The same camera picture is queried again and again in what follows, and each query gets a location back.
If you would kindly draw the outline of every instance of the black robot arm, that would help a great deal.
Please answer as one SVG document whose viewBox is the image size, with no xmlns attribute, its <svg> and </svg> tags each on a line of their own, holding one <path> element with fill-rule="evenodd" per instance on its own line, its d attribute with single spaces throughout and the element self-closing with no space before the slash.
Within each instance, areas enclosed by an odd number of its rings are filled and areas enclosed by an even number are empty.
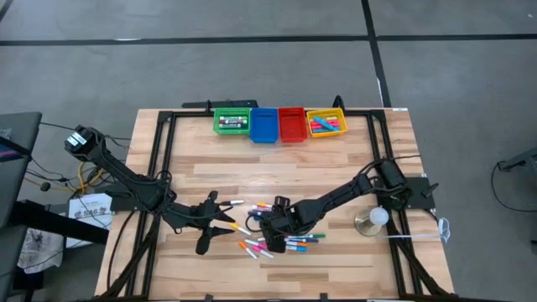
<svg viewBox="0 0 537 302">
<path fill-rule="evenodd" d="M 371 169 L 377 171 L 378 183 L 373 186 L 368 177 Z M 309 232 L 334 210 L 359 196 L 367 194 L 389 194 L 394 198 L 408 198 L 411 190 L 406 187 L 406 178 L 394 159 L 380 159 L 366 165 L 351 181 L 333 191 L 312 200 L 300 200 L 293 205 L 288 198 L 276 196 L 273 211 L 263 212 L 259 225 L 270 251 L 285 252 L 285 236 L 299 236 Z"/>
<path fill-rule="evenodd" d="M 78 126 L 76 131 L 65 140 L 65 150 L 80 161 L 92 162 L 96 167 L 105 169 L 128 188 L 129 194 L 134 197 L 141 209 L 155 216 L 162 216 L 174 230 L 182 227 L 202 230 L 196 246 L 196 252 L 200 255 L 208 250 L 211 238 L 234 232 L 216 226 L 210 227 L 214 219 L 235 222 L 225 214 L 232 208 L 231 203 L 216 203 L 218 192 L 212 191 L 198 206 L 174 203 L 177 195 L 169 188 L 171 181 L 169 172 L 162 174 L 162 179 L 134 173 L 107 149 L 106 138 L 107 136 L 94 128 Z M 229 207 L 222 210 L 220 206 Z"/>
</svg>

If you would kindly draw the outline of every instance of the yellow bin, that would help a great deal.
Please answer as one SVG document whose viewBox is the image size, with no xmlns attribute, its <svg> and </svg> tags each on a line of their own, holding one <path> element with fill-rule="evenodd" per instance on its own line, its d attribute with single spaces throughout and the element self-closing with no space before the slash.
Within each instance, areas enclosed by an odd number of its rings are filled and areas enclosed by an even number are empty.
<svg viewBox="0 0 537 302">
<path fill-rule="evenodd" d="M 345 115 L 343 115 L 343 110 L 341 108 L 308 111 L 306 113 L 306 116 L 308 117 L 308 127 L 310 129 L 312 138 L 325 138 L 329 136 L 336 136 L 336 135 L 343 134 L 348 130 L 347 121 L 345 121 Z M 320 118 L 337 117 L 337 120 L 339 121 L 339 131 L 330 131 L 330 132 L 325 132 L 325 133 L 313 133 L 313 129 L 311 128 L 311 121 L 313 120 L 313 117 L 320 117 Z"/>
</svg>

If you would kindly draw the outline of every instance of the wooden table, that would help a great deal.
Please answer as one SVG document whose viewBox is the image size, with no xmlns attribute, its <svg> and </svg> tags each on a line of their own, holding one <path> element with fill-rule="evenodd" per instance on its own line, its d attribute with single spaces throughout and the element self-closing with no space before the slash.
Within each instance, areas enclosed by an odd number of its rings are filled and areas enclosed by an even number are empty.
<svg viewBox="0 0 537 302">
<path fill-rule="evenodd" d="M 128 152 L 127 165 L 146 174 L 159 110 L 140 110 Z M 386 109 L 388 129 L 395 156 L 418 153 L 414 132 L 406 110 Z M 251 204 L 272 203 L 276 195 L 293 202 L 316 198 L 346 183 L 360 168 L 373 160 L 368 125 L 363 117 L 347 119 L 349 131 L 339 137 L 307 139 L 303 143 L 254 144 L 248 136 L 220 136 L 212 131 L 212 118 L 178 119 L 170 162 L 176 202 L 197 204 L 210 190 L 218 190 L 219 200 L 245 200 L 228 212 L 243 225 Z M 167 128 L 161 140 L 162 162 Z M 422 174 L 420 158 L 399 160 L 406 175 Z M 184 229 L 175 235 L 161 224 L 150 299 L 331 299 L 396 298 L 397 288 L 388 239 L 364 237 L 353 225 L 354 216 L 377 204 L 374 195 L 359 197 L 326 215 L 313 232 L 326 239 L 312 244 L 307 254 L 287 252 L 254 261 L 237 244 L 245 235 L 216 237 L 204 256 L 195 253 L 197 230 Z M 407 211 L 412 233 L 436 233 L 436 225 L 421 210 Z M 106 290 L 108 263 L 119 228 L 127 213 L 115 215 L 102 260 L 96 294 Z M 137 214 L 128 223 L 112 266 L 115 279 L 130 259 L 138 222 Z M 215 225 L 227 227 L 217 222 Z M 379 236 L 386 235 L 385 230 Z M 431 276 L 452 292 L 444 250 L 439 239 L 414 240 L 417 258 Z M 412 292 L 404 256 L 402 266 L 406 288 Z M 143 260 L 138 268 L 134 293 L 140 293 Z"/>
</svg>

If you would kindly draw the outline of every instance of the white ball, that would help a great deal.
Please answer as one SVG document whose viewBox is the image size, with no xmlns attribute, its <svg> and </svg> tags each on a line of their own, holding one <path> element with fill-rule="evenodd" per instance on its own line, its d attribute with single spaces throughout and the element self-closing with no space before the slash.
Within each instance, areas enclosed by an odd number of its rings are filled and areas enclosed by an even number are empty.
<svg viewBox="0 0 537 302">
<path fill-rule="evenodd" d="M 381 207 L 376 207 L 369 212 L 369 219 L 377 226 L 383 226 L 388 222 L 388 212 Z"/>
</svg>

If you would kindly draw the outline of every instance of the concrete floor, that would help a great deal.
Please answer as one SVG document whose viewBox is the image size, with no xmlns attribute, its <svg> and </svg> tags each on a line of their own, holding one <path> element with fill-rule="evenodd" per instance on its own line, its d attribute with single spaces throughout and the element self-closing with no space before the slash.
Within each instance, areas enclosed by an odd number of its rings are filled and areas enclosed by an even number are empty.
<svg viewBox="0 0 537 302">
<path fill-rule="evenodd" d="M 375 0 L 377 34 L 537 33 L 537 3 Z M 367 34 L 360 1 L 15 0 L 0 40 Z M 535 214 L 493 199 L 493 165 L 534 147 L 536 40 L 381 42 L 394 107 L 408 107 L 440 216 L 451 222 L 446 256 L 456 292 L 534 301 Z M 128 137 L 142 107 L 206 99 L 262 106 L 379 107 L 368 42 L 0 47 L 3 112 L 41 111 L 44 121 L 92 125 Z M 34 155 L 74 175 L 67 132 L 41 128 Z M 121 149 L 114 149 L 125 156 Z M 534 175 L 498 174 L 512 206 L 537 208 Z M 21 198 L 62 203 L 67 194 L 25 185 Z M 53 301 L 93 295 L 103 247 L 82 247 L 47 272 Z"/>
</svg>

